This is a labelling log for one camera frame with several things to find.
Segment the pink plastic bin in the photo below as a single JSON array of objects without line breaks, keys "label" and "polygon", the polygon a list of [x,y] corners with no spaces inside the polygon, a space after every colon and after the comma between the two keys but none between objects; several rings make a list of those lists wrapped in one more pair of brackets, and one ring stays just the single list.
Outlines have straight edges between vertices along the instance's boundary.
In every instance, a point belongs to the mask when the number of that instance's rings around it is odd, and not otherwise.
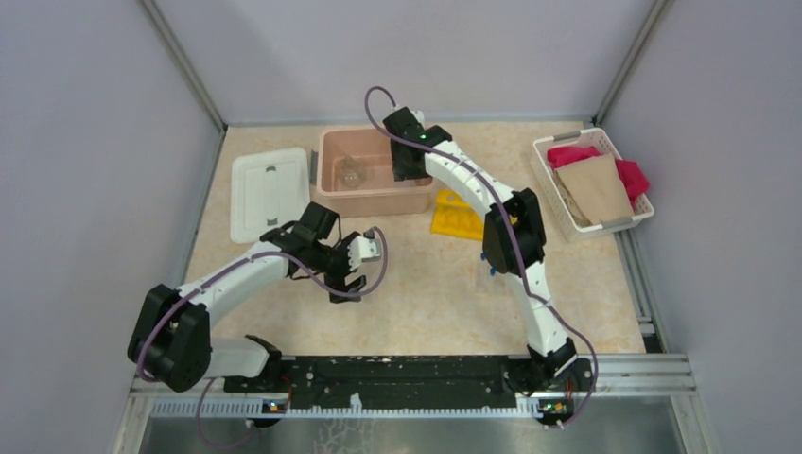
[{"label": "pink plastic bin", "polygon": [[[335,169],[345,156],[366,165],[368,180],[356,190],[340,187]],[[320,136],[310,163],[310,197],[343,218],[420,214],[438,187],[431,179],[396,182],[390,139],[373,128],[329,128]]]}]

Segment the glass flask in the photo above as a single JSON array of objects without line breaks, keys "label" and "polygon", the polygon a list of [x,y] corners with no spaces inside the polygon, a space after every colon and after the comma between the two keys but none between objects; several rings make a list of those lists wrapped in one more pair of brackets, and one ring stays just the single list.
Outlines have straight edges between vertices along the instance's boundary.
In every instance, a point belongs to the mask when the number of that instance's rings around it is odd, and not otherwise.
[{"label": "glass flask", "polygon": [[356,190],[367,183],[368,170],[360,160],[345,156],[336,165],[336,177],[344,190]]}]

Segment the white bin lid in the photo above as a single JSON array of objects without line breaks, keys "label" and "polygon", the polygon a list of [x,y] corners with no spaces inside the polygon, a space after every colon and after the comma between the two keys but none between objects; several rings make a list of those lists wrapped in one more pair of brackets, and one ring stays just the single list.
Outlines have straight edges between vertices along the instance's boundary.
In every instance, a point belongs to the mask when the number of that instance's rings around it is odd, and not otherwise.
[{"label": "white bin lid", "polygon": [[310,202],[309,167],[303,148],[240,156],[232,164],[230,238],[255,242],[296,220]]}]

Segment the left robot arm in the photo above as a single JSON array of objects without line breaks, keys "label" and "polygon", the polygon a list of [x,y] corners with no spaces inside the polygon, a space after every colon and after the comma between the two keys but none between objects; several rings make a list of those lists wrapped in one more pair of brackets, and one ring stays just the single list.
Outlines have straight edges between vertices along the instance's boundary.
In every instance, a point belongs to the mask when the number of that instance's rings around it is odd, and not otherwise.
[{"label": "left robot arm", "polygon": [[221,379],[227,393],[273,392],[284,385],[282,352],[255,335],[214,339],[213,327],[259,290],[283,280],[310,280],[332,304],[358,302],[377,289],[361,265],[389,262],[377,227],[328,244],[340,215],[316,202],[300,218],[261,235],[244,254],[195,281],[150,289],[127,349],[137,376],[176,393]]}]

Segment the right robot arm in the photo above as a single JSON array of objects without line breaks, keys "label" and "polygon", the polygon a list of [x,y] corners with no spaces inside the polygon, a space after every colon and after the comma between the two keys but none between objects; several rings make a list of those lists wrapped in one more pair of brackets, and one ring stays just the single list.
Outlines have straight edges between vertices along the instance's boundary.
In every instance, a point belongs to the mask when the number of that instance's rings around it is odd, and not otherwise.
[{"label": "right robot arm", "polygon": [[491,176],[442,127],[425,127],[408,107],[382,121],[391,141],[393,176],[429,176],[455,192],[483,219],[482,253],[520,304],[530,355],[528,375],[556,390],[577,358],[573,340],[555,313],[546,278],[546,234],[539,200]]}]

